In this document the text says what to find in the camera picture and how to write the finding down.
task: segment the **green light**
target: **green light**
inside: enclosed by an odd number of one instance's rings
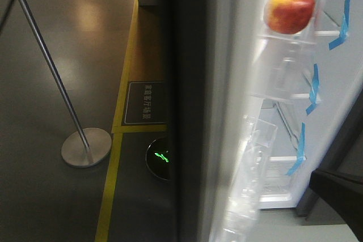
[[[169,162],[168,158],[166,158],[163,154],[159,154],[157,152],[154,153],[157,157],[163,159],[164,161],[166,161],[167,163]]]

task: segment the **blue tape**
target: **blue tape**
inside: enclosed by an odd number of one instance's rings
[[[309,94],[309,100],[311,102],[311,105],[305,110],[307,115],[309,115],[317,107],[316,99],[318,97],[319,86],[320,86],[319,67],[318,64],[315,63],[313,80],[311,82],[311,91]]]
[[[306,108],[305,112],[307,115],[309,115],[310,113],[312,113],[313,110],[315,110],[317,108],[317,104],[311,104],[309,107]]]
[[[301,134],[297,146],[297,159],[295,164],[287,171],[286,175],[291,176],[300,167],[305,158],[305,123],[301,123]]]
[[[343,18],[341,20],[341,27],[339,37],[334,41],[329,43],[329,50],[336,48],[338,45],[344,43],[348,37],[349,30],[349,11],[351,9],[351,0],[344,1],[344,13]]]

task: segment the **metal pole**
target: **metal pole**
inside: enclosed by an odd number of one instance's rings
[[[79,120],[77,118],[77,115],[75,114],[75,111],[73,109],[73,106],[72,106],[72,103],[68,97],[68,94],[66,92],[66,89],[62,83],[62,80],[61,80],[61,77],[59,76],[59,73],[57,71],[57,68],[52,60],[52,57],[50,56],[50,53],[48,51],[48,48],[47,48],[47,45],[45,44],[44,40],[43,40],[43,37],[38,29],[38,26],[35,22],[35,19],[32,15],[32,12],[29,8],[29,5],[27,3],[26,0],[19,0],[20,2],[20,5],[25,13],[25,16],[29,22],[29,25],[30,27],[32,28],[33,30],[33,33],[34,33],[34,36],[39,44],[39,47],[44,55],[44,58],[45,60],[47,61],[47,64],[49,66],[49,69],[51,70],[52,74],[53,74],[53,77],[54,79],[56,80],[56,83],[57,83],[57,86],[58,86],[58,89],[60,90],[61,94],[62,94],[62,97],[64,99],[64,102],[66,103],[67,105],[67,108],[69,110],[69,113],[70,115],[72,116],[72,119],[73,119],[73,122],[78,130],[78,133],[79,133],[79,136],[81,137],[81,140],[83,142],[83,145],[85,146],[85,149],[86,149],[86,152],[89,151],[90,149],[90,145],[87,141],[87,138],[85,136],[85,133],[83,132],[83,129],[79,123]]]
[[[4,15],[3,15],[3,17],[1,18],[1,21],[0,21],[0,35],[2,33],[2,30],[4,29],[6,20],[9,17],[9,14],[10,14],[11,8],[14,5],[14,2],[15,2],[15,0],[9,0],[9,2],[8,2],[7,6],[6,6],[5,13],[4,13]]]

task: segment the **white appliance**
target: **white appliance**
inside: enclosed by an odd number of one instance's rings
[[[266,152],[272,149],[267,169],[255,176],[267,177],[261,188],[254,188],[261,193],[259,204],[243,209],[296,207],[363,84],[361,0],[316,0],[311,22],[296,35],[268,29],[263,22],[266,1],[209,2],[206,117],[212,121],[205,129],[205,171],[207,179],[216,169],[219,175],[213,200],[206,183],[201,213],[209,215],[211,205],[214,211],[211,234],[206,230],[210,218],[201,217],[201,241],[223,241],[218,232],[226,224],[226,211],[233,210],[231,199],[245,189],[236,180],[251,176],[250,168],[239,167],[248,141],[261,132],[254,127],[258,120],[271,125],[266,131],[274,141],[272,147],[264,146]],[[341,26],[347,10],[349,24]],[[330,49],[339,37],[346,40]],[[255,159],[262,162],[263,156]]]

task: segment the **round metal base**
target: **round metal base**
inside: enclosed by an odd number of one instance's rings
[[[62,146],[63,160],[72,167],[92,167],[101,162],[111,150],[111,136],[106,131],[98,128],[87,128],[83,131],[90,144],[88,152],[77,131],[71,134]]]

